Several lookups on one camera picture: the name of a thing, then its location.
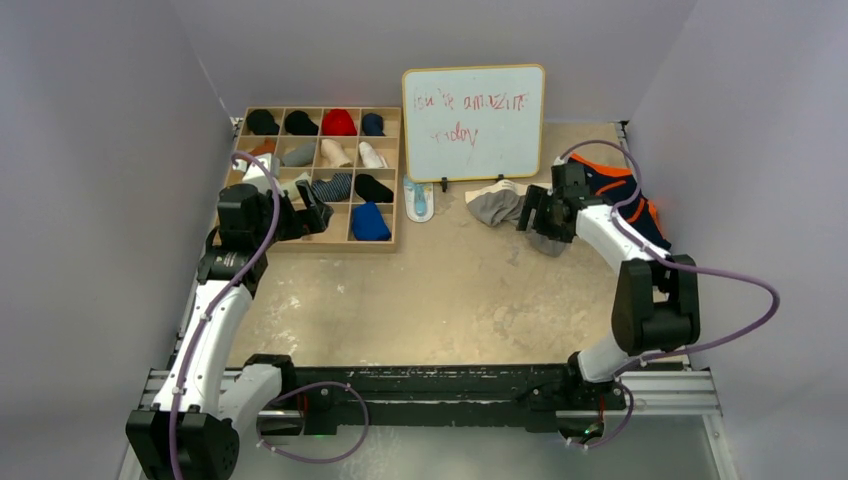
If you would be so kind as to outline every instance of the cable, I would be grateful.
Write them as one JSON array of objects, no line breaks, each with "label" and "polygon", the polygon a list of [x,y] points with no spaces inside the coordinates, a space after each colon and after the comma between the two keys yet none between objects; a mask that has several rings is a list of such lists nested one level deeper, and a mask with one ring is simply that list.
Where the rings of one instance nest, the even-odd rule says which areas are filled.
[{"label": "cable", "polygon": [[356,399],[359,401],[359,405],[362,406],[362,415],[365,418],[365,423],[362,426],[362,434],[359,436],[359,440],[356,441],[356,443],[353,445],[353,447],[350,448],[350,450],[346,451],[345,453],[343,453],[341,455],[338,455],[338,456],[335,456],[335,457],[332,457],[332,458],[302,457],[302,456],[294,454],[294,453],[290,453],[290,452],[286,452],[284,450],[280,450],[279,448],[277,448],[277,447],[271,445],[270,443],[266,442],[265,439],[262,438],[262,433],[259,431],[259,423],[258,422],[256,424],[256,435],[259,437],[259,443],[256,446],[257,447],[260,447],[260,446],[265,447],[266,449],[268,449],[272,453],[282,455],[282,456],[284,456],[286,458],[290,458],[292,460],[297,460],[298,462],[314,463],[314,464],[324,464],[324,463],[338,462],[339,460],[344,460],[345,458],[353,455],[353,453],[355,451],[359,450],[359,447],[361,447],[362,443],[365,441],[365,437],[368,436],[368,423],[369,423],[368,405],[365,403],[365,400],[362,399],[362,396],[359,395],[359,393],[357,393],[356,390],[351,388],[350,385],[345,385],[344,383],[331,382],[331,381],[315,382],[315,383],[306,385],[304,387],[296,388],[296,389],[294,389],[290,392],[287,392],[283,395],[280,395],[279,397],[275,398],[271,402],[272,403],[281,402],[281,401],[289,399],[289,398],[291,398],[295,395],[301,394],[301,393],[309,391],[309,390],[314,390],[316,388],[321,388],[321,387],[337,387],[337,388],[341,388],[343,390],[346,390],[346,391],[350,392],[351,395],[356,397]]},{"label": "cable", "polygon": [[277,230],[277,219],[280,215],[280,190],[277,188],[277,179],[271,175],[271,172],[262,165],[262,162],[256,159],[253,155],[249,153],[236,151],[233,152],[232,156],[230,156],[230,161],[233,164],[236,163],[236,160],[247,160],[252,163],[262,173],[265,177],[268,178],[268,183],[271,185],[271,190],[273,190],[273,201],[274,201],[274,214],[271,218],[271,226],[268,228],[268,233],[265,235],[265,239],[262,241],[262,244],[259,245],[259,248],[256,249],[256,253],[250,257],[250,260],[238,271],[238,273],[233,276],[232,279],[215,295],[215,298],[209,302],[209,305],[206,306],[206,310],[200,315],[200,323],[197,325],[197,328],[194,330],[194,335],[191,336],[191,340],[189,340],[188,346],[186,347],[185,355],[183,356],[183,361],[180,364],[179,373],[177,374],[177,387],[174,389],[174,399],[171,402],[171,413],[168,417],[168,455],[171,460],[171,469],[174,472],[174,480],[183,480],[183,472],[180,469],[180,462],[177,451],[177,417],[179,415],[180,410],[180,397],[182,397],[183,387],[185,386],[186,381],[186,372],[188,371],[188,366],[191,363],[191,359],[194,356],[194,350],[197,348],[197,344],[200,341],[200,337],[203,336],[203,330],[206,328],[206,324],[209,322],[209,319],[212,318],[212,311],[215,310],[215,307],[218,303],[227,295],[230,291],[230,288],[237,285],[242,277],[253,268],[253,265],[256,264],[259,257],[265,253],[265,250],[271,246],[271,243],[274,241],[274,232]]},{"label": "cable", "polygon": [[[622,200],[622,201],[620,201],[620,202],[618,202],[618,203],[616,203],[612,206],[611,220],[612,220],[612,223],[615,225],[615,228],[618,229],[619,232],[621,232],[630,241],[632,241],[633,243],[638,245],[640,249],[647,252],[647,254],[651,258],[656,260],[660,265],[662,265],[666,268],[671,268],[671,269],[680,270],[680,271],[683,271],[683,272],[695,273],[695,274],[703,274],[703,275],[710,275],[710,276],[714,276],[714,277],[729,278],[731,280],[738,280],[740,282],[756,285],[758,287],[765,289],[767,292],[769,292],[771,294],[771,299],[772,299],[771,306],[769,306],[766,313],[762,317],[758,318],[756,321],[752,322],[751,324],[749,324],[749,325],[747,325],[743,328],[740,328],[739,330],[737,330],[737,331],[735,331],[735,332],[733,332],[729,335],[725,335],[724,337],[720,337],[720,338],[713,340],[711,342],[707,342],[707,343],[704,343],[704,344],[701,344],[701,345],[696,345],[696,346],[693,346],[693,347],[684,346],[682,352],[681,351],[657,352],[657,353],[649,353],[649,354],[645,354],[645,355],[641,355],[641,356],[631,358],[630,360],[625,362],[624,365],[619,367],[618,370],[616,370],[616,372],[615,372],[616,377],[620,376],[622,373],[633,368],[634,366],[641,364],[642,362],[647,362],[649,360],[657,360],[657,359],[660,359],[660,358],[676,357],[676,356],[679,356],[681,353],[692,354],[692,353],[703,352],[705,350],[709,350],[711,348],[715,348],[715,347],[724,345],[725,343],[732,342],[733,340],[736,340],[737,338],[742,337],[744,335],[747,335],[747,334],[753,332],[754,330],[762,327],[769,320],[771,320],[772,317],[774,317],[775,313],[777,313],[777,309],[780,308],[780,293],[777,291],[777,289],[773,285],[766,282],[765,280],[753,277],[751,275],[745,275],[745,274],[742,274],[742,273],[731,272],[729,270],[721,270],[721,269],[717,269],[717,268],[707,268],[707,267],[697,267],[697,266],[693,267],[693,266],[690,266],[690,265],[681,265],[679,263],[670,262],[670,261],[666,260],[662,255],[660,255],[656,251],[654,251],[654,249],[651,248],[650,242],[643,242],[636,235],[632,234],[630,231],[628,231],[626,228],[624,228],[624,226],[622,225],[621,220],[620,220],[621,219],[621,213],[619,213],[618,209],[621,208],[621,207],[624,207],[626,205],[629,205],[630,203],[633,203],[633,201],[635,201],[636,198],[639,196],[639,193],[642,191],[642,187],[641,187],[642,171],[639,168],[639,164],[636,162],[636,159],[633,158],[633,155],[631,155],[630,152],[628,152],[626,149],[624,149],[621,145],[618,145],[616,143],[613,143],[613,142],[610,142],[610,141],[607,141],[607,140],[586,140],[584,142],[580,142],[580,143],[572,146],[568,150],[566,150],[565,153],[563,153],[559,158],[561,158],[562,161],[565,162],[565,161],[568,160],[568,156],[571,155],[571,152],[577,150],[580,147],[583,147],[583,146],[586,146],[586,145],[592,145],[592,144],[607,145],[609,147],[615,148],[616,150],[620,151],[624,155],[624,157],[627,159],[627,161],[630,163],[630,165],[632,165],[632,168],[633,168],[633,177],[636,180],[636,188],[633,190],[633,193],[628,198],[626,198],[626,199],[624,199],[624,200]],[[601,445],[606,444],[609,440],[611,440],[613,437],[618,435],[618,433],[630,421],[630,416],[633,413],[633,393],[626,386],[624,386],[623,383],[619,382],[618,385],[621,388],[623,388],[624,391],[626,391],[628,396],[630,397],[630,405],[627,408],[627,415],[625,415],[624,421],[621,423],[621,425],[618,426],[618,428],[615,429],[614,432],[612,432],[611,435],[604,437],[601,441],[593,444],[590,448],[596,448],[596,447],[599,447]]]}]

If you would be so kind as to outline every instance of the wall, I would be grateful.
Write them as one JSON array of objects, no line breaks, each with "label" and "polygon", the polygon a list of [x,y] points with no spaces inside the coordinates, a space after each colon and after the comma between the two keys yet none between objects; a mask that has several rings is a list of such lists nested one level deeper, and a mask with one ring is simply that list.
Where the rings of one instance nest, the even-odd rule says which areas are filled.
[{"label": "wall", "polygon": [[401,105],[410,68],[540,63],[549,119],[629,119],[695,0],[173,0],[231,115]]},{"label": "wall", "polygon": [[115,478],[231,127],[167,0],[4,1],[0,45],[0,471]]},{"label": "wall", "polygon": [[[783,293],[769,325],[697,359],[746,479],[848,470],[847,50],[845,2],[701,0],[631,123],[675,249]],[[705,340],[767,306],[729,281],[701,295]]]}]

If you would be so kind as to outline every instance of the yellow whiteboard frame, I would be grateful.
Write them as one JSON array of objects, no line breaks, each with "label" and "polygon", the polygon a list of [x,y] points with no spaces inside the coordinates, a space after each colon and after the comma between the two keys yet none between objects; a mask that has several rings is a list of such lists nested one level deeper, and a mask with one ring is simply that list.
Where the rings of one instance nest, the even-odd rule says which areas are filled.
[{"label": "yellow whiteboard frame", "polygon": [[[406,76],[410,73],[420,73],[420,72],[444,72],[449,70],[495,70],[499,68],[529,68],[536,67],[542,71],[542,107],[539,109],[539,156],[536,158],[536,171],[528,175],[505,175],[504,178],[529,178],[535,176],[539,173],[539,169],[542,167],[542,133],[544,132],[545,127],[545,88],[547,87],[547,75],[548,73],[545,71],[545,67],[539,65],[538,63],[524,63],[518,65],[483,65],[476,67],[436,67],[436,68],[412,68],[403,73],[403,77],[400,80],[400,88],[401,94],[403,95],[403,150],[406,154],[406,173],[409,174],[409,119],[407,118],[406,108]],[[417,179],[409,177],[410,180],[416,183],[421,182],[440,182],[441,178],[433,178],[433,179]],[[468,178],[448,178],[448,181],[451,182],[470,182],[474,180],[491,180],[493,178],[498,178],[497,176],[491,177],[468,177]]]}]

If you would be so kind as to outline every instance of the navy and orange clothing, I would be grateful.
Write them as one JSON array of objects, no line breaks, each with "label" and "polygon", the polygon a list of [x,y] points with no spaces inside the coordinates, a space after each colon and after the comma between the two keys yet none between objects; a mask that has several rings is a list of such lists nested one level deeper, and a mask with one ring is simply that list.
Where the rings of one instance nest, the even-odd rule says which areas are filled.
[{"label": "navy and orange clothing", "polygon": [[[626,200],[636,189],[636,179],[626,168],[598,165],[576,153],[572,153],[568,161],[580,163],[586,169],[586,183],[589,184],[589,191],[593,195],[603,195],[613,203],[618,203]],[[663,237],[660,230],[656,207],[642,192],[639,192],[636,200],[621,207],[619,211],[627,223],[648,241],[665,250],[671,248],[671,243]]]}]

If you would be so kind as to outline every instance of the red cloth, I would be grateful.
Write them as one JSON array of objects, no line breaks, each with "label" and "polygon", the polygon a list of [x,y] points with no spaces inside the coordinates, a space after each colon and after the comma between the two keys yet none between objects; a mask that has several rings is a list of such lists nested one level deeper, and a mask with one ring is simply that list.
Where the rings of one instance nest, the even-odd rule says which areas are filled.
[{"label": "red cloth", "polygon": [[356,136],[356,125],[347,110],[334,108],[321,121],[321,135]]}]

